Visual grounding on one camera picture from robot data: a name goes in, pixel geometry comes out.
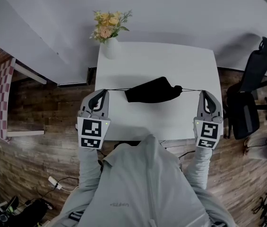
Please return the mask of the black mesh office chair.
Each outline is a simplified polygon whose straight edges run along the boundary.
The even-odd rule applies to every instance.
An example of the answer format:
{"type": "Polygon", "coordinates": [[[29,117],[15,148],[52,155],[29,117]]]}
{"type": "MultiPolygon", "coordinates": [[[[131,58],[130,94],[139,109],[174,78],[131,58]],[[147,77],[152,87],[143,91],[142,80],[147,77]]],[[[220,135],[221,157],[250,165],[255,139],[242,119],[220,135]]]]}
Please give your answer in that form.
{"type": "Polygon", "coordinates": [[[226,103],[223,103],[224,118],[228,120],[227,138],[234,134],[241,140],[253,134],[260,127],[258,109],[253,91],[267,86],[262,82],[267,72],[267,38],[263,37],[257,50],[254,50],[247,61],[241,80],[230,86],[226,92],[226,103]]]}

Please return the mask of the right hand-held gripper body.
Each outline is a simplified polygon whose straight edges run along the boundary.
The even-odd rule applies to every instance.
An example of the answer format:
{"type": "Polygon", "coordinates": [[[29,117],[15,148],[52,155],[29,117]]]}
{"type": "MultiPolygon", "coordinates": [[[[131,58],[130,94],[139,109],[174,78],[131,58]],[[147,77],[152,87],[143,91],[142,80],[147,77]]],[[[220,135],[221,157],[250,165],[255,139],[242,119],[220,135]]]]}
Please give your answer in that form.
{"type": "Polygon", "coordinates": [[[215,149],[223,130],[223,118],[221,116],[202,119],[194,118],[194,134],[196,146],[199,148],[215,149]]]}

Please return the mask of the person's left forearm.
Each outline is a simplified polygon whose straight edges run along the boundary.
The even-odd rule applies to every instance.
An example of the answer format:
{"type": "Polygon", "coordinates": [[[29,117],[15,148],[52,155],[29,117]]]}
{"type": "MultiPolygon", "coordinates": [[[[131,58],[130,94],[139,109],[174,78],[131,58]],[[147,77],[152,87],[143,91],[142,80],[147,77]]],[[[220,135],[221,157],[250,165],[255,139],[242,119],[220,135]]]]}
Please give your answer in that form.
{"type": "Polygon", "coordinates": [[[78,159],[79,189],[83,192],[96,190],[102,173],[97,150],[79,147],[78,159]]]}

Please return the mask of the black drawstring bag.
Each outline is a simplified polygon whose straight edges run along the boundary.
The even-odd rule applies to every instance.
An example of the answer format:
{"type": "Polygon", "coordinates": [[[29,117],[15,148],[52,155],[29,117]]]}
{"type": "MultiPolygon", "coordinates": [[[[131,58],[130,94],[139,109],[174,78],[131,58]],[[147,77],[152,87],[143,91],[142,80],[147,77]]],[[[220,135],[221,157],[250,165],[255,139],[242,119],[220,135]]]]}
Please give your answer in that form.
{"type": "Polygon", "coordinates": [[[124,92],[129,103],[155,104],[178,98],[182,92],[202,90],[182,88],[179,85],[172,87],[166,77],[160,77],[132,88],[109,89],[109,91],[124,92]]]}

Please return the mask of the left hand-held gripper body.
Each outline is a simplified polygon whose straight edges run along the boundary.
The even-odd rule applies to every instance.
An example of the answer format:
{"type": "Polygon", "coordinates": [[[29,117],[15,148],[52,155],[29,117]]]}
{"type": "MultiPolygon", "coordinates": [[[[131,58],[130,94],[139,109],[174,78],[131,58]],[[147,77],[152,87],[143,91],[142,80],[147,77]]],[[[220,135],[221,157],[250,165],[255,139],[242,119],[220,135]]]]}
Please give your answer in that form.
{"type": "Polygon", "coordinates": [[[110,123],[108,111],[78,111],[78,145],[82,148],[101,149],[110,123]]]}

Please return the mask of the white power strip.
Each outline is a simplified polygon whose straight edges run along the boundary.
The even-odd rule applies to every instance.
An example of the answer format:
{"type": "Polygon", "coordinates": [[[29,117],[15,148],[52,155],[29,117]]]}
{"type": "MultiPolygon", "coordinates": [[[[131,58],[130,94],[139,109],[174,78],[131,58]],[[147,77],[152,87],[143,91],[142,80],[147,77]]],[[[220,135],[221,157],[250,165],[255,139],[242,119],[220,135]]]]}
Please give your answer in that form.
{"type": "Polygon", "coordinates": [[[53,185],[55,189],[61,190],[63,187],[60,183],[60,180],[56,180],[54,177],[49,176],[48,181],[53,185]]]}

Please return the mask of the person's grey jacket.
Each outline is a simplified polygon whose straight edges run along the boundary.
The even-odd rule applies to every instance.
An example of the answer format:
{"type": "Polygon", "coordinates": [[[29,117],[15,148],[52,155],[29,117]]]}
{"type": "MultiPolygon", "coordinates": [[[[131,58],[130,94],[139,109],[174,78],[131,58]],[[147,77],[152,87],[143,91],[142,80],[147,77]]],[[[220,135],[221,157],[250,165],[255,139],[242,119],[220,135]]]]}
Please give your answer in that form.
{"type": "Polygon", "coordinates": [[[48,227],[236,227],[207,189],[192,187],[179,159],[153,136],[118,145],[96,190],[78,188],[48,227]]]}

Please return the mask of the white ceramic vase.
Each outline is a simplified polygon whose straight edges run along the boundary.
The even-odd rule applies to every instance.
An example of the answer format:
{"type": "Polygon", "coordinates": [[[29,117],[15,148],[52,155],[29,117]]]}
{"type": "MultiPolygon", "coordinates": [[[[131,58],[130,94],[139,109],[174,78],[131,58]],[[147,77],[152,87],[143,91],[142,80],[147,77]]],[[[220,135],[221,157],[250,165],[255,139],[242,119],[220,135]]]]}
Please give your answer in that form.
{"type": "Polygon", "coordinates": [[[116,37],[109,38],[101,43],[100,48],[103,55],[110,60],[116,59],[121,52],[121,44],[116,37]]]}

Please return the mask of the yellow flower bouquet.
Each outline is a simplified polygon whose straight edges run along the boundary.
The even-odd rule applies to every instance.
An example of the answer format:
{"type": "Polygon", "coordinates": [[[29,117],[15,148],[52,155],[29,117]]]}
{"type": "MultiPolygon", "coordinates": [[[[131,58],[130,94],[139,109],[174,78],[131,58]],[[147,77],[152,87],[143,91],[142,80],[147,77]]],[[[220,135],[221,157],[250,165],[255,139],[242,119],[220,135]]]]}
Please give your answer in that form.
{"type": "Polygon", "coordinates": [[[129,31],[125,24],[132,17],[132,10],[124,13],[119,11],[111,13],[97,10],[93,11],[93,13],[96,25],[89,37],[90,39],[104,44],[107,40],[116,38],[120,31],[129,31]]]}

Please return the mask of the person's right forearm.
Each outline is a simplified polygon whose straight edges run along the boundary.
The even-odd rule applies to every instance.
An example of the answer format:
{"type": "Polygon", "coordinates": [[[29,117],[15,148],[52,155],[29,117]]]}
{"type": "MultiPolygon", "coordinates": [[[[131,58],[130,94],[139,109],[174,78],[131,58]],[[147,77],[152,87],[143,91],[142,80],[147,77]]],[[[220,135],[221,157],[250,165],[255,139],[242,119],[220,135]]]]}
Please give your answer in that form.
{"type": "Polygon", "coordinates": [[[207,188],[209,164],[213,151],[210,148],[196,147],[195,155],[188,165],[185,177],[192,187],[207,188]]]}

